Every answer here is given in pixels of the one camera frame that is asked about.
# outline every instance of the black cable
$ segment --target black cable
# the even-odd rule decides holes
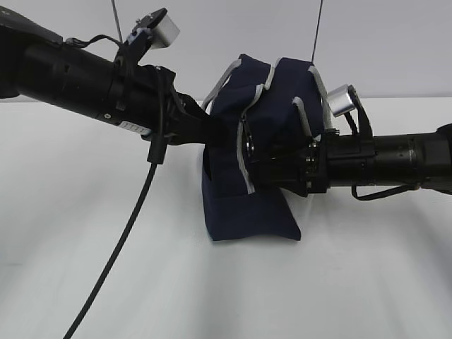
[[[116,23],[116,29],[118,31],[118,38],[119,38],[119,41],[122,42],[121,26],[119,25],[118,11],[116,10],[116,4],[115,4],[114,0],[112,0],[112,7],[113,7],[114,22]]]
[[[96,35],[94,38],[92,38],[89,41],[83,41],[83,40],[77,39],[76,37],[70,37],[66,40],[65,43],[72,47],[82,49],[82,48],[88,47],[90,44],[93,44],[94,42],[97,42],[97,41],[103,40],[103,39],[114,42],[119,48],[122,48],[124,46],[122,42],[120,42],[112,37],[109,37],[108,35],[104,35],[104,34]]]
[[[320,1],[319,16],[317,18],[316,37],[314,38],[314,48],[312,49],[312,58],[311,58],[312,63],[314,62],[314,56],[316,55],[317,38],[319,37],[320,19],[322,17],[322,8],[323,8],[323,0]]]
[[[387,189],[385,191],[367,194],[366,196],[358,196],[357,185],[353,185],[352,195],[353,198],[359,201],[372,201],[376,199],[388,198],[389,196],[395,196],[396,194],[404,193],[407,191],[415,191],[418,188],[419,185],[403,185],[399,187],[394,187],[393,189]]]
[[[347,119],[348,126],[350,126],[350,129],[352,130],[352,135],[357,136],[358,128],[350,112],[345,113],[345,118]]]
[[[158,90],[158,102],[159,102],[159,125],[158,125],[158,133],[159,136],[163,137],[164,132],[164,122],[165,122],[165,96],[163,94],[163,83],[162,76],[159,73],[159,69],[154,67],[155,73],[157,74],[157,90]]]
[[[152,164],[150,166],[148,176],[146,177],[146,181],[144,183],[143,189],[141,190],[138,201],[136,202],[135,208],[133,209],[133,212],[129,218],[129,221],[127,222],[127,225],[124,228],[124,231],[122,232],[122,235],[119,238],[119,241],[118,241],[117,245],[115,246],[115,248],[112,252],[112,255],[108,259],[108,262],[105,265],[104,269],[102,270],[99,278],[97,279],[97,282],[95,283],[93,290],[91,291],[90,295],[86,299],[85,304],[83,305],[82,309],[78,313],[76,319],[73,321],[71,327],[66,332],[66,335],[63,337],[63,339],[72,338],[72,335],[76,332],[77,327],[80,325],[83,318],[85,318],[85,315],[87,314],[88,310],[90,309],[91,305],[93,304],[97,294],[100,291],[100,288],[102,287],[105,279],[108,276],[108,273],[110,272],[110,270],[113,267],[114,262],[118,258],[119,252],[121,252],[121,249],[122,249],[124,243],[126,242],[127,237],[130,234],[130,231],[132,230],[133,224],[135,223],[135,220],[138,217],[138,214],[140,213],[140,209],[143,206],[144,200],[146,199],[146,196],[149,192],[149,188],[153,181],[156,169],[157,169],[157,164]]]

